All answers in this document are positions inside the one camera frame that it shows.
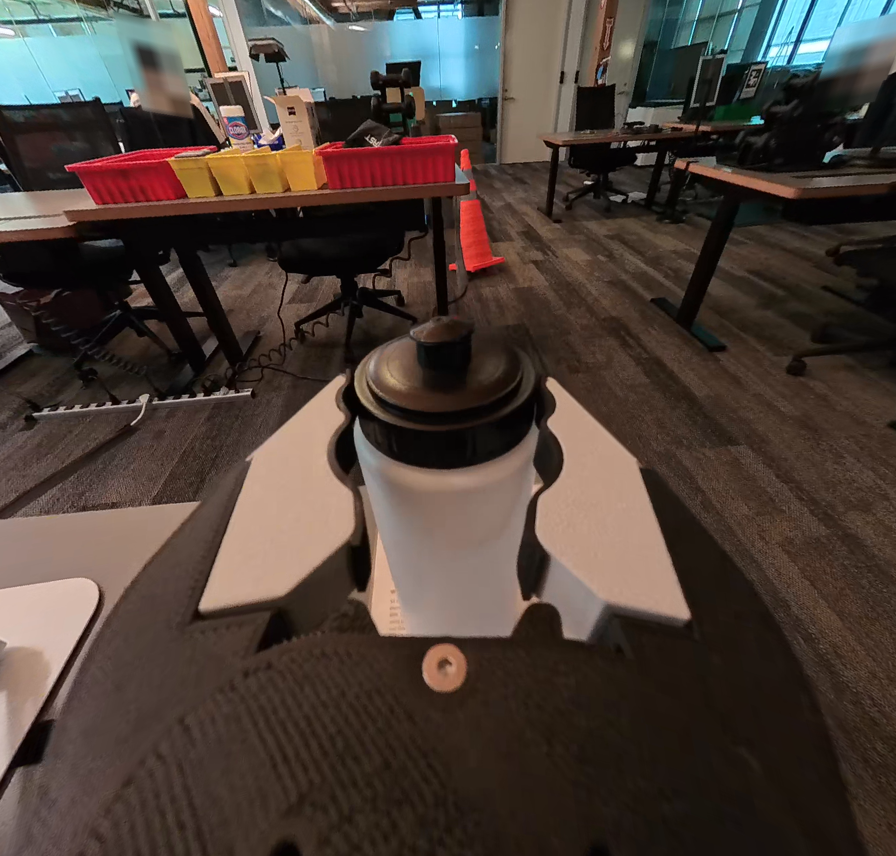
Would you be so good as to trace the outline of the black studio light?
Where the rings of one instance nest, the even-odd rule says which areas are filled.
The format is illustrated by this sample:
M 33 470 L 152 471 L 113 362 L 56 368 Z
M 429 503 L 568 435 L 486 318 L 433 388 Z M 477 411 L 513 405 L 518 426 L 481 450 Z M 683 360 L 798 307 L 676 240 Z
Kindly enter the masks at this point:
M 250 59 L 255 63 L 267 63 L 275 66 L 279 81 L 276 94 L 285 96 L 287 84 L 283 76 L 282 66 L 288 61 L 286 49 L 275 37 L 259 37 L 247 40 L 247 49 Z

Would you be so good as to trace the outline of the white power strip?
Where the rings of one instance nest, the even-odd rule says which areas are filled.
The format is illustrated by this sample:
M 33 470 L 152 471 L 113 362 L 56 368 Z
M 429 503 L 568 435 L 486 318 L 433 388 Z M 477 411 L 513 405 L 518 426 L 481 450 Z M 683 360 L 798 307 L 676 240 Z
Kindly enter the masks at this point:
M 255 391 L 252 388 L 231 390 L 223 388 L 211 393 L 183 394 L 176 396 L 151 396 L 142 394 L 137 398 L 119 401 L 117 403 L 107 401 L 104 403 L 71 404 L 47 407 L 39 411 L 31 411 L 27 417 L 36 423 L 55 419 L 82 418 L 94 414 L 132 414 L 133 423 L 144 417 L 151 410 L 171 410 L 186 407 L 207 407 L 217 404 L 240 403 L 255 399 Z

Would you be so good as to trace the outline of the white bottle with black cap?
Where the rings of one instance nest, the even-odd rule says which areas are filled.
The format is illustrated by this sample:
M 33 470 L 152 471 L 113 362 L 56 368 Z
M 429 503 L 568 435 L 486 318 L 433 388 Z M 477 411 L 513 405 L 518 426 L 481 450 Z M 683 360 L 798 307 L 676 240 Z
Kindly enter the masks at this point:
M 531 360 L 439 316 L 370 353 L 353 385 L 357 459 L 407 634 L 508 638 L 539 441 Z

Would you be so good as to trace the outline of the white door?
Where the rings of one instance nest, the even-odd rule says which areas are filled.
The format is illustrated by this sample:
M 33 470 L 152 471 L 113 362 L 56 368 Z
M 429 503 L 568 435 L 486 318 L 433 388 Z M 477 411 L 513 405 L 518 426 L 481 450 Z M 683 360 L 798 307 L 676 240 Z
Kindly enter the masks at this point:
M 546 161 L 554 131 L 570 0 L 505 0 L 499 162 Z

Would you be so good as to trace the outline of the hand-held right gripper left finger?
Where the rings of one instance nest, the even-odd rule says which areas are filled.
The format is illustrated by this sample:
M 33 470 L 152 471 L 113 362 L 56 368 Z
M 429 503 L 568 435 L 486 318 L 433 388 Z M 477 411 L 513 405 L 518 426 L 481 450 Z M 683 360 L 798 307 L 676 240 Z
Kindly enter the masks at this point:
M 247 459 L 205 589 L 204 619 L 283 612 L 297 634 L 349 600 L 388 626 L 391 578 L 370 498 L 353 468 L 348 373 L 331 380 Z

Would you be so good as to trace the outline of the stack of cardboard boxes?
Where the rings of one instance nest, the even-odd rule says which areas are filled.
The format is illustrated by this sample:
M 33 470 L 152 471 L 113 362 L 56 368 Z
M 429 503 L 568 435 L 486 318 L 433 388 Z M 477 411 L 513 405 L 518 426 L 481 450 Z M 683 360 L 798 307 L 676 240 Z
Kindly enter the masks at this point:
M 434 117 L 434 131 L 456 139 L 455 162 L 460 165 L 463 151 L 467 151 L 473 166 L 484 162 L 483 124 L 479 111 L 440 112 Z

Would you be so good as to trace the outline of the red plastic bin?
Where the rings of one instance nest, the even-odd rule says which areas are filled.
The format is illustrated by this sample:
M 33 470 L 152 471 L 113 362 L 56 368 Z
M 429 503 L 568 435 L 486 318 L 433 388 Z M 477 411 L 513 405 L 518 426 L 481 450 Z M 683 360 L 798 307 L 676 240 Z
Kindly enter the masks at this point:
M 403 138 L 393 146 L 334 142 L 316 148 L 315 155 L 330 190 L 354 190 L 453 181 L 458 150 L 453 135 L 437 135 Z
M 64 166 L 75 174 L 94 204 L 177 201 L 186 198 L 169 160 L 180 147 L 136 150 Z

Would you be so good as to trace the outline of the wooden desk with black legs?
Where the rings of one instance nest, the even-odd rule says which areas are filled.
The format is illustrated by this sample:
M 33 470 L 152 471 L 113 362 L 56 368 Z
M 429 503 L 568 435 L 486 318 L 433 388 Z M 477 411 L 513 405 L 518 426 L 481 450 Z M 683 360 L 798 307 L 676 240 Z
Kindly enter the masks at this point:
M 698 315 L 710 284 L 720 265 L 741 206 L 748 202 L 830 203 L 849 209 L 842 220 L 819 220 L 820 224 L 864 223 L 872 221 L 872 202 L 880 203 L 881 220 L 894 220 L 895 175 L 893 169 L 857 167 L 809 172 L 749 171 L 739 167 L 714 165 L 703 159 L 678 159 L 669 198 L 678 196 L 688 175 L 708 181 L 721 190 L 721 203 L 694 262 L 686 289 L 679 302 L 654 297 L 651 304 L 711 353 L 726 350 L 717 336 L 698 323 Z
M 134 267 L 152 302 L 161 311 L 162 320 L 173 336 L 176 357 L 181 368 L 168 386 L 169 395 L 183 394 L 194 381 L 207 372 L 216 351 L 221 350 L 232 366 L 248 355 L 258 336 L 249 332 L 237 337 L 224 311 L 208 272 L 196 256 L 196 248 L 189 246 L 196 236 L 194 224 L 176 233 L 174 219 L 194 216 L 230 216 L 242 212 L 261 212 L 278 209 L 303 209 L 307 206 L 348 206 L 382 202 L 429 200 L 430 224 L 433 240 L 434 290 L 436 316 L 450 310 L 448 262 L 445 253 L 442 201 L 458 199 L 469 194 L 469 181 L 458 166 L 454 166 L 451 181 L 428 182 L 417 185 L 397 185 L 344 190 L 285 191 L 273 194 L 242 194 L 207 199 L 179 201 L 150 201 L 96 205 L 91 200 L 82 205 L 68 205 L 63 210 L 69 232 L 89 240 L 99 238 L 100 232 L 119 239 L 136 250 Z M 197 338 L 186 313 L 177 302 L 170 285 L 155 268 L 149 257 L 150 238 L 161 238 L 171 244 L 184 270 L 185 277 L 204 313 L 211 337 L 204 343 Z
M 683 142 L 698 134 L 693 125 L 682 128 L 662 128 L 657 132 L 648 132 L 644 128 L 638 130 L 597 130 L 592 132 L 550 132 L 538 134 L 538 139 L 550 150 L 546 196 L 540 212 L 554 223 L 561 223 L 561 218 L 554 218 L 554 195 L 559 168 L 559 152 L 570 146 L 594 146 L 599 144 L 633 144 L 642 143 L 635 149 L 640 153 L 655 153 L 656 160 L 651 172 L 651 179 L 644 199 L 644 208 L 652 210 L 657 197 L 663 170 L 673 144 Z
M 3 192 L 1 245 L 76 238 L 66 211 L 81 206 L 83 189 Z

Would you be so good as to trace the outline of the white cardboard box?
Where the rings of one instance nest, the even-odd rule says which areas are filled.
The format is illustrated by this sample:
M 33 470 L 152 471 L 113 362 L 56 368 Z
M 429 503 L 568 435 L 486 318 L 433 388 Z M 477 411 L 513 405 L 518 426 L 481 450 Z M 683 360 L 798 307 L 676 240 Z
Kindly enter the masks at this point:
M 311 151 L 325 143 L 310 89 L 288 89 L 285 95 L 264 100 L 276 110 L 285 147 Z

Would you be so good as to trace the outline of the white wipes canister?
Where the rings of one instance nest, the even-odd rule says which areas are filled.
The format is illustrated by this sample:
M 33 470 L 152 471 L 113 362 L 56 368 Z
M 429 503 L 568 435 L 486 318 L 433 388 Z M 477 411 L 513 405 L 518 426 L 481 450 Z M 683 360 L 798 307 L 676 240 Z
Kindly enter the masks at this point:
M 241 152 L 254 149 L 252 132 L 244 109 L 238 104 L 222 104 L 218 116 L 230 146 Z

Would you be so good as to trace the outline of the black mesh office chair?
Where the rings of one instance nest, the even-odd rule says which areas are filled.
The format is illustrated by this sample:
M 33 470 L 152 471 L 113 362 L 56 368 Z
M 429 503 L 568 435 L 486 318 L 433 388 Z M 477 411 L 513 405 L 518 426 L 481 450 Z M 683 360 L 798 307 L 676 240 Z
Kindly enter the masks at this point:
M 121 148 L 98 100 L 3 106 L 2 160 L 25 192 L 73 190 L 68 166 L 118 156 Z M 2 243 L 2 305 L 14 321 L 29 316 L 36 335 L 53 331 L 77 352 L 75 369 L 125 330 L 148 338 L 170 361 L 176 353 L 148 326 L 161 320 L 153 306 L 129 302 L 135 267 L 118 239 L 63 237 Z

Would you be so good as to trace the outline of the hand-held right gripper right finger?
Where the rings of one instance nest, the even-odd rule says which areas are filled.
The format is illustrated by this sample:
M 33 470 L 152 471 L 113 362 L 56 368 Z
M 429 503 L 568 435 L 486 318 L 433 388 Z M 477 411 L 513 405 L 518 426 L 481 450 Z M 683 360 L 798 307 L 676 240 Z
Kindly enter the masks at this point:
M 557 380 L 540 384 L 523 597 L 555 609 L 563 638 L 591 643 L 616 619 L 692 619 L 644 469 Z

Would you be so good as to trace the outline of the yellow plastic bin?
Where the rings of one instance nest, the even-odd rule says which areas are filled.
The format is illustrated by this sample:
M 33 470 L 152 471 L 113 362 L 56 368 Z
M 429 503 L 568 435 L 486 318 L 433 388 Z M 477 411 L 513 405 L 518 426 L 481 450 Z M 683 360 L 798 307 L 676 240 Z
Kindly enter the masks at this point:
M 180 153 L 168 159 L 175 176 L 189 199 L 212 199 L 222 195 L 218 181 L 210 169 L 209 153 Z
M 230 148 L 205 157 L 221 195 L 236 197 L 255 193 L 251 175 L 244 160 L 244 151 Z
M 290 190 L 278 152 L 265 146 L 244 152 L 242 158 L 255 193 L 277 194 Z
M 277 156 L 289 190 L 321 190 L 328 186 L 322 158 L 313 149 L 286 146 Z

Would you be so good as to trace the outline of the black desk equipment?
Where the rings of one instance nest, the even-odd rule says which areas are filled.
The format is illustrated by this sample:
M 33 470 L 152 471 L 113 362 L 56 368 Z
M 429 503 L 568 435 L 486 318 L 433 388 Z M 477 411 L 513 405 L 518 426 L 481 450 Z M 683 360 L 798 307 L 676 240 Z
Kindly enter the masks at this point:
M 820 169 L 843 143 L 847 121 L 826 104 L 821 71 L 792 75 L 763 110 L 763 123 L 741 132 L 721 161 L 749 171 L 808 172 Z

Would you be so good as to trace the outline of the orange traffic cone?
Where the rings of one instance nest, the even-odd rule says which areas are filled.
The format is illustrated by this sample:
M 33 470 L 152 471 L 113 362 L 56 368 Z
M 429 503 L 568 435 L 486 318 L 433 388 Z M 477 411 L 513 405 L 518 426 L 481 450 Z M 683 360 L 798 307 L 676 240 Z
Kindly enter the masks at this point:
M 467 148 L 461 150 L 460 169 L 469 182 L 469 194 L 459 203 L 459 236 L 464 270 L 475 274 L 505 264 L 492 252 L 482 204 L 477 195 L 472 162 Z

